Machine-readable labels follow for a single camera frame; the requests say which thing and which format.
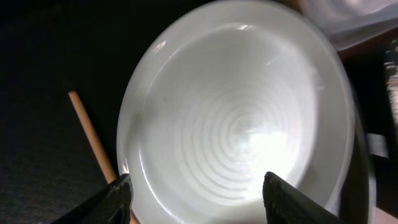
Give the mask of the grey plate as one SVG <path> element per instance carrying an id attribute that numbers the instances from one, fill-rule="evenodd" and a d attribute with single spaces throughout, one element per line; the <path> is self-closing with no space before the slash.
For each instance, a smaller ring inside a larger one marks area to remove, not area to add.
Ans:
<path id="1" fill-rule="evenodd" d="M 132 74 L 116 140 L 140 223 L 265 223 L 269 171 L 333 212 L 353 142 L 335 50 L 272 1 L 215 1 L 169 26 Z"/>

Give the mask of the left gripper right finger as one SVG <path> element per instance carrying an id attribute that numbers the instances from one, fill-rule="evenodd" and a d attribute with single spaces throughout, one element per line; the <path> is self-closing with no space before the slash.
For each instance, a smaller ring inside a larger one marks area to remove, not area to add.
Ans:
<path id="1" fill-rule="evenodd" d="M 262 187 L 268 224 L 341 224 L 342 221 L 273 172 Z"/>

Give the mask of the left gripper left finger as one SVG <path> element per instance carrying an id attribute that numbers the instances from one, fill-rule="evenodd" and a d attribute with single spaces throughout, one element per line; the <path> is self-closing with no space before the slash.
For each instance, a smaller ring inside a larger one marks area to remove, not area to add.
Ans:
<path id="1" fill-rule="evenodd" d="M 133 189 L 123 174 L 53 224 L 130 224 Z"/>

